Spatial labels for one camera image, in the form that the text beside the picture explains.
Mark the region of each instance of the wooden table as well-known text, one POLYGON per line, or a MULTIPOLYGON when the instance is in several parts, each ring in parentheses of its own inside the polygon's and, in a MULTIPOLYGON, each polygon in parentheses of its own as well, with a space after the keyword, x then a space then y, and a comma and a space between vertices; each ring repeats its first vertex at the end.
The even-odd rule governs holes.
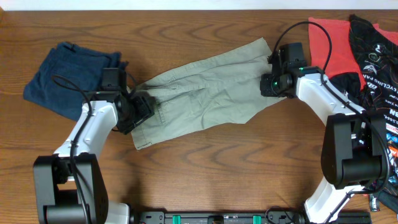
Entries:
MULTIPOLYGON (((121 51, 142 83, 164 71, 264 37, 273 47, 288 26, 308 17, 356 13, 397 30, 397 11, 90 11, 4 12, 0 24, 0 223, 37 223, 32 165, 51 155, 75 125, 23 100, 52 47, 63 41, 121 51)), ((303 42, 297 27, 282 41, 303 42)), ((138 210, 265 211, 298 207, 322 178, 324 125, 299 100, 261 111, 247 124, 223 124, 137 151, 130 135, 111 133, 99 164, 111 200, 138 210)), ((368 210, 355 196, 347 210, 368 210)), ((374 222, 395 223, 381 206, 374 222)))

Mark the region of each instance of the folded garment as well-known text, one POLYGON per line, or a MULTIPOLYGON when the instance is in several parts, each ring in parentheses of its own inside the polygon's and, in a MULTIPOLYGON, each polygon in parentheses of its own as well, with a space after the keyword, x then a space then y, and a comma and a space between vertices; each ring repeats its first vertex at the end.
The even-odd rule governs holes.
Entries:
MULTIPOLYGON (((349 45, 348 36, 350 23, 348 21, 314 19, 312 17, 308 18, 308 20, 323 26, 328 31, 332 41, 332 53, 325 71, 326 75, 331 78, 342 73, 358 73, 360 74, 359 79, 362 89, 366 82, 349 45)), ((398 32, 381 30, 379 24, 374 24, 373 26, 387 39, 398 44, 398 32)), ((309 25, 308 33, 310 38, 311 64, 312 66, 322 68, 329 51, 328 39, 323 31, 314 25, 309 25)))
POLYGON ((126 63, 120 63, 120 58, 120 53, 101 53, 66 42, 58 44, 56 49, 51 49, 35 77, 25 86, 24 99, 77 121, 81 115, 83 97, 77 91, 57 86, 51 76, 63 76, 82 90, 95 91, 101 83, 103 68, 124 69, 126 63))
POLYGON ((139 85, 155 115, 133 130, 137 149, 223 123, 244 124, 283 98, 263 97, 260 79, 271 72, 264 39, 189 63, 139 85))

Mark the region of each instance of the red cloth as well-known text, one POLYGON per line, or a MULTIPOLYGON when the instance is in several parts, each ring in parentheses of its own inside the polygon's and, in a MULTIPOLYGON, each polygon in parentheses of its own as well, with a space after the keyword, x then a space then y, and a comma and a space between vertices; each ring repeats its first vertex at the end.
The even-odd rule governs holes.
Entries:
MULTIPOLYGON (((331 57, 325 71, 326 75, 331 78, 342 73, 356 72, 359 74, 362 89, 366 82, 349 46, 349 21, 314 19, 312 17, 308 18, 308 20, 323 26, 328 31, 332 41, 331 57)), ((381 30, 379 24, 373 24, 373 26, 384 37, 398 45, 398 32, 381 30)), ((325 33, 314 25, 309 25, 308 33, 310 36, 312 66, 323 68, 329 51, 328 39, 325 33)))

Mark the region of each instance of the folded navy blue cloth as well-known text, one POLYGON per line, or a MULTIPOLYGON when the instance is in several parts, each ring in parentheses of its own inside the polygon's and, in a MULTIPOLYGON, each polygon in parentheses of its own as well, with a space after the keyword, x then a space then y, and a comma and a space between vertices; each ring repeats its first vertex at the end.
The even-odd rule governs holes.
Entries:
MULTIPOLYGON (((120 62, 121 54, 106 54, 63 42, 50 53, 39 71, 24 90, 24 99, 37 103, 64 117, 77 121, 81 115, 83 97, 78 91, 67 90, 56 85, 52 75, 63 76, 82 90, 95 91, 102 81, 103 68, 125 69, 127 63, 120 62)), ((65 86, 66 82, 57 80, 65 86)))

